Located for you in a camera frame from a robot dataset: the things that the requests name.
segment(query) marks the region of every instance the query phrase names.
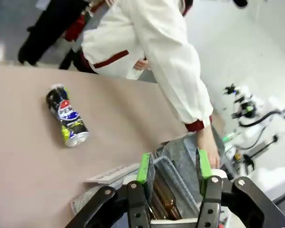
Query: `black cable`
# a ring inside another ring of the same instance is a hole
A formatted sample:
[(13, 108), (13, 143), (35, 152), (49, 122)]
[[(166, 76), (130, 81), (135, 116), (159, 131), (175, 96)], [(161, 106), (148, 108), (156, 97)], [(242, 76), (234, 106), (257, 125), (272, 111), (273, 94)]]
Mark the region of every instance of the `black cable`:
[(282, 202), (285, 201), (285, 194), (283, 196), (280, 196), (279, 198), (274, 200), (274, 204), (276, 204), (277, 206), (279, 206)]
[(282, 114), (282, 112), (278, 111), (278, 110), (275, 110), (275, 111), (271, 111), (269, 113), (267, 113), (266, 115), (264, 115), (261, 119), (251, 123), (251, 124), (242, 124), (241, 122), (238, 122), (238, 125), (240, 127), (252, 127), (252, 126), (255, 126), (261, 122), (263, 122), (265, 119), (267, 119), (268, 117), (270, 117), (271, 115), (274, 115), (274, 114)]
[(266, 127), (263, 127), (263, 129), (262, 129), (261, 132), (260, 132), (260, 135), (257, 137), (255, 143), (254, 143), (252, 146), (249, 146), (249, 147), (247, 147), (247, 148), (241, 147), (241, 146), (239, 146), (239, 145), (235, 145), (235, 146), (238, 147), (238, 148), (241, 149), (241, 150), (250, 150), (251, 148), (253, 148), (253, 147), (258, 143), (258, 141), (260, 140), (260, 138), (261, 138), (261, 136), (262, 136), (262, 134), (263, 134), (263, 132), (264, 132), (265, 129), (266, 129)]

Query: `red bag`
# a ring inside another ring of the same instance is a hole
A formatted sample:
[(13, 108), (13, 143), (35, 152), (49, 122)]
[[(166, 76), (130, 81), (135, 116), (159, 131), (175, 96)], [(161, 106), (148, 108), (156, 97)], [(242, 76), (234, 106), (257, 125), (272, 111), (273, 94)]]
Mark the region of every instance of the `red bag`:
[(92, 5), (89, 4), (89, 6), (82, 12), (80, 18), (77, 19), (65, 32), (65, 40), (66, 41), (73, 41), (77, 40), (79, 37), (79, 34), (82, 32), (86, 25), (85, 21), (85, 14), (90, 11), (92, 13), (95, 13), (100, 6), (102, 6), (105, 3), (105, 0), (100, 0), (96, 4)]

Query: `red trim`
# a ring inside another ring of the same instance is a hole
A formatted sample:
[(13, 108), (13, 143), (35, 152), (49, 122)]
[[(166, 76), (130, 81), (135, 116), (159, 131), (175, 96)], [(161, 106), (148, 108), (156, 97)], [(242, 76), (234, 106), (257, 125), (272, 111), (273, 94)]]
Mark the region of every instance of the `red trim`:
[(182, 15), (185, 17), (187, 12), (191, 9), (193, 5), (193, 0), (185, 0), (185, 10), (182, 13)]
[(185, 126), (189, 132), (197, 132), (205, 128), (204, 123), (200, 120), (195, 121), (194, 123), (185, 124)]
[(107, 59), (106, 61), (100, 62), (100, 63), (96, 63), (93, 66), (95, 67), (95, 69), (97, 68), (101, 68), (101, 67), (105, 67), (119, 59), (121, 59), (122, 57), (125, 57), (126, 55), (128, 55), (129, 52), (127, 50), (121, 51), (115, 55), (113, 55), (112, 57), (110, 57), (109, 59)]

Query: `red cuff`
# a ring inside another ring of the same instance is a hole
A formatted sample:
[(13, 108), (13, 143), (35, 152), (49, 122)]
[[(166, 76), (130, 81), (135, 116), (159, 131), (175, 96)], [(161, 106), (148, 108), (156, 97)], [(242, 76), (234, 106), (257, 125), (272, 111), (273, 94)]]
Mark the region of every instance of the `red cuff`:
[(189, 132), (197, 132), (205, 128), (204, 123), (201, 120), (197, 120), (194, 123), (185, 124)]

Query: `white lab coat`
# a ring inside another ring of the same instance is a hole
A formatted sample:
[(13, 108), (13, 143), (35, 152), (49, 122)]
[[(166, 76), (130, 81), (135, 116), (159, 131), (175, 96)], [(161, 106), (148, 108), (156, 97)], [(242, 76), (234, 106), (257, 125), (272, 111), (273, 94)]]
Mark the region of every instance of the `white lab coat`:
[[(99, 27), (84, 32), (82, 51), (95, 72), (128, 79), (140, 76), (133, 66), (146, 56), (174, 114), (185, 124), (207, 126), (213, 108), (199, 56), (187, 41), (183, 1), (116, 0)], [(103, 66), (116, 53), (122, 58)]]

